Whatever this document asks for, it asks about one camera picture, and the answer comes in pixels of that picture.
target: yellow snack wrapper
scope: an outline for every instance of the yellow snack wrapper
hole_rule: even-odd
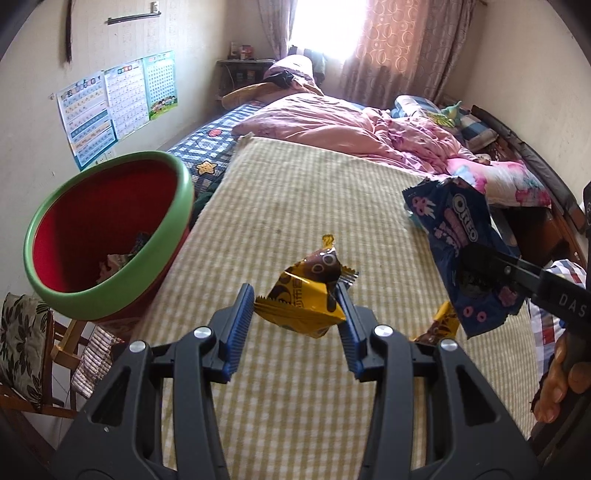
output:
[[[358,273],[340,264],[333,235],[323,247],[285,269],[266,298],[257,297],[255,312],[288,330],[320,338],[345,314],[333,291],[339,280],[351,286]]]
[[[452,303],[448,300],[439,307],[429,330],[416,337],[414,341],[428,345],[437,345],[444,338],[455,340],[459,327],[460,320],[457,318]]]

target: finger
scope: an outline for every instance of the finger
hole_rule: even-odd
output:
[[[542,403],[538,402],[534,407],[534,417],[537,421],[552,423],[560,413],[560,406],[556,403],[543,409]]]
[[[537,421],[546,421],[545,416],[543,415],[541,403],[538,400],[534,406],[534,417]]]
[[[554,362],[562,363],[566,357],[566,335],[561,335],[554,346]]]
[[[573,392],[581,394],[591,387],[591,363],[575,364],[569,372],[569,386]]]
[[[566,395],[568,390],[566,375],[562,371],[562,364],[552,362],[548,376],[542,385],[540,400],[536,407],[541,421],[549,423],[558,416],[560,407],[557,405]]]
[[[562,364],[556,361],[552,362],[548,376],[542,386],[540,395],[542,405],[547,408],[554,403],[561,402],[568,389],[566,375],[562,371]]]

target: floral cushion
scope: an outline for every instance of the floral cushion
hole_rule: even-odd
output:
[[[43,358],[49,307],[29,295],[9,293],[2,306],[0,323],[0,377],[41,409]]]
[[[549,207],[550,195],[540,181],[521,163],[491,161],[490,165],[451,158],[447,171],[461,177],[480,193],[488,203],[505,207]]]

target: bedside table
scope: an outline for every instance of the bedside table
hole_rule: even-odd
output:
[[[222,72],[217,99],[221,100],[239,88],[261,83],[263,75],[274,63],[275,60],[218,60]]]

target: wall hook rack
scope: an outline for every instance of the wall hook rack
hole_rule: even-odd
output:
[[[162,12],[156,12],[153,14],[139,14],[139,15],[128,15],[127,17],[107,18],[107,25],[115,25],[116,23],[131,22],[132,20],[141,20],[142,18],[159,17]]]

